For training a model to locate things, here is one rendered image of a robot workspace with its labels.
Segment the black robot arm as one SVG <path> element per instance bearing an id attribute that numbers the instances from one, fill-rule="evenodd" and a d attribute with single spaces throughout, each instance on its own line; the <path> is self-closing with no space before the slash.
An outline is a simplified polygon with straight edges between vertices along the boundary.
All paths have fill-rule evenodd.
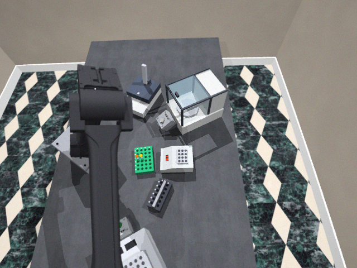
<path id="1" fill-rule="evenodd" d="M 91 268 L 123 268 L 118 143 L 121 132 L 133 130 L 132 98 L 124 96 L 115 68 L 78 64 L 77 76 L 78 93 L 69 93 L 70 156 L 89 158 Z"/>

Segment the green tube rack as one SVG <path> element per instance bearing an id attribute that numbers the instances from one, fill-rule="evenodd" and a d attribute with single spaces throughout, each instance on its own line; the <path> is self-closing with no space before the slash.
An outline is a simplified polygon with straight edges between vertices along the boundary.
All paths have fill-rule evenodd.
<path id="1" fill-rule="evenodd" d="M 143 158 L 140 158 L 142 154 Z M 136 175 L 155 173 L 152 146 L 134 148 Z M 136 158 L 138 155 L 139 159 Z"/>

